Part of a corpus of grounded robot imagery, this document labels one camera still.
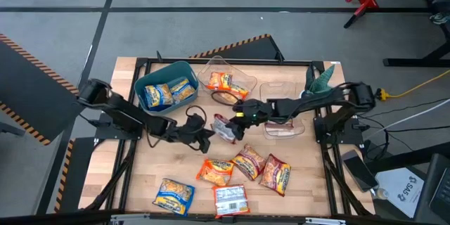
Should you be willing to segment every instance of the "floor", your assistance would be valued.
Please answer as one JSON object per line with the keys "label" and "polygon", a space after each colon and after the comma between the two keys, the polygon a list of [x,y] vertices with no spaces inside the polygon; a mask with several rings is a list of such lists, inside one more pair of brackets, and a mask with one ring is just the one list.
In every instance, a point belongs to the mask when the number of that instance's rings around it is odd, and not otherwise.
{"label": "floor", "polygon": [[[423,0],[377,0],[381,7],[426,7]],[[79,7],[150,7],[146,12],[80,11]],[[330,13],[327,8],[356,7],[344,0],[0,0],[0,32],[28,50],[73,84],[84,64],[93,60],[89,77],[110,81],[118,56],[187,57],[260,34],[271,34],[287,59],[334,60],[342,63],[347,81],[362,81],[373,89],[401,93],[443,71],[439,68],[384,67],[382,59],[420,58],[444,42],[442,31],[427,13],[369,13],[351,28],[342,26],[350,13]],[[2,7],[19,8],[16,12]],[[303,7],[323,8],[307,13],[180,12],[171,7]],[[450,77],[420,91],[378,103],[374,113],[416,105],[450,96]],[[418,113],[431,105],[374,117],[383,124]],[[398,125],[398,129],[448,124],[450,105]],[[98,117],[98,112],[84,112]],[[14,124],[0,114],[0,120]],[[94,128],[77,120],[72,137],[93,136]],[[450,130],[410,131],[395,134],[412,149],[442,143]],[[0,217],[32,214],[41,195],[58,140],[43,147],[30,136],[1,135]],[[384,141],[379,134],[372,139]],[[407,152],[392,141],[389,152]]]}

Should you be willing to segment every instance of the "wooden table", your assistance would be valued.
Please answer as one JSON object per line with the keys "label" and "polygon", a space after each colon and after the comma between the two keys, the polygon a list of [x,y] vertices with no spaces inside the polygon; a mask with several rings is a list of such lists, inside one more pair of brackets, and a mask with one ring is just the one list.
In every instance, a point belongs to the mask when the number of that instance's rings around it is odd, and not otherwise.
{"label": "wooden table", "polygon": [[[136,58],[121,57],[117,59],[112,74],[111,85],[113,91],[128,97],[131,81],[134,73]],[[324,62],[326,68],[331,62]],[[150,71],[156,71],[167,64],[152,63]],[[203,65],[191,65],[194,72],[201,70]],[[250,98],[259,99],[259,86],[265,82],[297,82],[297,90],[303,90],[306,67],[299,66],[255,66],[239,65],[237,67],[247,75],[258,79],[257,86]],[[334,75],[330,81],[331,86],[344,82],[342,66],[337,63]],[[221,113],[225,117],[233,117],[233,111],[214,102],[208,94],[201,91],[192,105],[200,105],[207,113],[207,127],[213,122],[213,114]],[[184,124],[186,106],[168,114],[168,117],[176,119],[179,124]],[[252,127],[245,131],[245,137],[236,145],[222,141],[218,136],[210,138],[211,146],[207,154],[191,150],[182,143],[167,143],[161,141],[155,148],[150,148],[145,140],[145,135],[138,141],[136,156],[127,196],[126,211],[128,212],[168,212],[152,202],[160,187],[163,178],[170,178],[195,187],[195,197],[189,210],[191,214],[215,214],[214,196],[211,187],[206,181],[195,179],[205,158],[230,160],[244,146],[249,143],[260,155],[267,157],[273,153],[279,159],[292,166],[289,183],[285,197],[276,192],[260,186],[258,178],[249,181],[238,169],[234,169],[230,184],[244,184],[247,191],[250,214],[275,214],[295,216],[328,216],[330,208],[326,189],[326,180],[321,158],[321,150],[315,141],[312,118],[314,112],[304,112],[298,115],[305,126],[303,134],[292,139],[265,139],[262,134],[262,126]],[[340,145],[341,153],[356,148],[353,145]],[[104,141],[97,147],[91,156],[91,162],[79,207],[86,207],[101,192],[111,177],[113,164],[117,152],[117,140]],[[364,204],[364,207],[374,213],[373,202],[369,192],[362,193],[346,168],[345,178],[356,197]],[[117,185],[117,191],[122,189],[122,182]],[[338,210],[342,213],[342,203],[339,186],[334,182],[334,190]],[[118,207],[120,194],[115,194],[113,207]]]}

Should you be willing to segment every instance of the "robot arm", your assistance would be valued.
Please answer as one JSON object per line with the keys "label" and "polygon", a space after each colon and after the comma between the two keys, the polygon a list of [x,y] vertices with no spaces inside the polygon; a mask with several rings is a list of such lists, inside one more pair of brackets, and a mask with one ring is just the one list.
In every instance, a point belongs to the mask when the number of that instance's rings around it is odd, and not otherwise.
{"label": "robot arm", "polygon": [[256,99],[239,101],[233,106],[236,116],[226,126],[233,130],[236,138],[242,140],[244,130],[253,125],[272,121],[283,124],[300,113],[326,107],[341,105],[341,109],[323,119],[323,130],[331,133],[342,129],[344,123],[355,113],[364,113],[375,107],[375,97],[369,85],[363,83],[344,83],[330,91],[308,95],[299,99],[269,99],[266,103]]}
{"label": "robot arm", "polygon": [[[192,149],[208,151],[208,140],[214,132],[205,129],[204,119],[197,115],[188,115],[185,125],[178,127],[176,120],[168,117],[149,115],[124,98],[111,91],[111,86],[98,79],[90,79],[77,98],[78,103],[91,109],[102,110],[112,117],[112,123],[122,131],[134,133],[145,127],[151,136],[167,142],[182,142]],[[198,142],[199,148],[191,146]]]}

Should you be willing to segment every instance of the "yellow black hazard tape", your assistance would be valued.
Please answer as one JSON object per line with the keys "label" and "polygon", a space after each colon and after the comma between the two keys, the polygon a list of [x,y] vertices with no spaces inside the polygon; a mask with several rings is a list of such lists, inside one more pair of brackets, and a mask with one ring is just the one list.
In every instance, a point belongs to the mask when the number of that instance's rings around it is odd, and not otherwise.
{"label": "yellow black hazard tape", "polygon": [[61,203],[63,202],[63,193],[65,188],[65,182],[67,180],[70,158],[72,157],[72,149],[73,149],[74,140],[70,140],[67,145],[67,151],[65,153],[64,165],[63,165],[63,174],[61,175],[61,180],[59,181],[58,193],[56,194],[56,202],[55,208],[53,211],[59,212],[61,209]]}
{"label": "yellow black hazard tape", "polygon": [[[39,60],[37,60],[34,56],[28,53],[25,49],[17,45],[14,41],[10,40],[4,34],[0,34],[0,41],[11,47],[13,50],[18,52],[23,58],[27,59],[31,62],[36,68],[39,68],[42,72],[46,73],[49,77],[59,83],[61,86],[66,88],[72,94],[77,95],[78,89],[69,81],[62,78],[55,71],[49,68],[47,65],[43,64]],[[9,117],[11,117],[14,121],[16,121],[26,132],[30,133],[33,137],[35,137],[40,143],[44,145],[49,145],[50,140],[48,140],[45,136],[41,135],[37,130],[35,130],[32,126],[30,126],[23,118],[21,118],[17,113],[12,111],[5,103],[0,101],[0,110],[4,111]]]}
{"label": "yellow black hazard tape", "polygon": [[256,37],[253,37],[253,38],[249,38],[249,39],[244,39],[242,41],[238,41],[236,43],[232,43],[232,44],[229,44],[229,45],[226,45],[226,46],[221,46],[221,47],[219,47],[217,49],[212,49],[212,50],[209,50],[209,51],[206,51],[206,52],[197,53],[194,56],[189,56],[189,58],[206,57],[206,56],[212,55],[213,53],[217,53],[217,52],[220,52],[220,51],[231,49],[233,47],[237,47],[237,46],[240,46],[240,45],[243,45],[243,44],[247,44],[247,43],[250,43],[250,42],[257,41],[258,39],[269,38],[269,37],[270,37],[270,34],[259,35],[259,36],[256,36]]}

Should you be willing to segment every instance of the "snack bag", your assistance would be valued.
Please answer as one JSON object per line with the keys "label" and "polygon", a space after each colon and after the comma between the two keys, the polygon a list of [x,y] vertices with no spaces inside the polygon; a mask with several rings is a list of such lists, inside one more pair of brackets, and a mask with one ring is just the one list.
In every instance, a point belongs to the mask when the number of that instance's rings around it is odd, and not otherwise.
{"label": "snack bag", "polygon": [[[235,84],[231,84],[230,93],[233,94],[234,96],[236,96],[236,98],[238,98],[240,100],[245,100],[245,98],[249,94],[247,89],[244,89],[244,88],[242,88],[240,86],[237,86]],[[227,100],[228,102],[231,102],[231,103],[238,102],[236,100],[236,98],[234,96],[230,95],[230,94],[222,93],[222,94],[220,94],[220,96],[222,98],[224,98],[225,100]]]}
{"label": "snack bag", "polygon": [[231,90],[231,74],[223,72],[211,72],[208,89],[229,91]]}
{"label": "snack bag", "polygon": [[195,89],[189,84],[189,80],[185,78],[183,81],[170,88],[170,92],[172,93],[174,102],[177,104],[194,94]]}
{"label": "snack bag", "polygon": [[234,164],[223,160],[206,159],[196,179],[203,179],[218,186],[225,186],[231,179]]}
{"label": "snack bag", "polygon": [[216,219],[224,215],[250,212],[244,185],[215,186],[212,190],[214,191],[214,201],[216,203]]}
{"label": "snack bag", "polygon": [[236,144],[236,137],[234,136],[233,131],[230,128],[225,127],[229,122],[230,121],[224,116],[216,113],[214,115],[214,124],[211,124],[211,129],[226,142]]}
{"label": "snack bag", "polygon": [[145,87],[144,94],[148,108],[159,105],[171,105],[174,103],[172,93],[167,84],[148,85]]}
{"label": "snack bag", "polygon": [[274,155],[270,154],[267,158],[266,168],[262,175],[260,185],[269,187],[284,197],[286,186],[288,185],[290,175],[290,165],[280,161]]}
{"label": "snack bag", "polygon": [[153,204],[170,210],[175,214],[188,215],[194,197],[193,186],[181,184],[171,179],[162,179],[160,190]]}
{"label": "snack bag", "polygon": [[242,149],[231,161],[234,162],[239,170],[252,181],[262,173],[266,164],[266,160],[256,153],[256,151],[248,144],[245,144],[244,149]]}

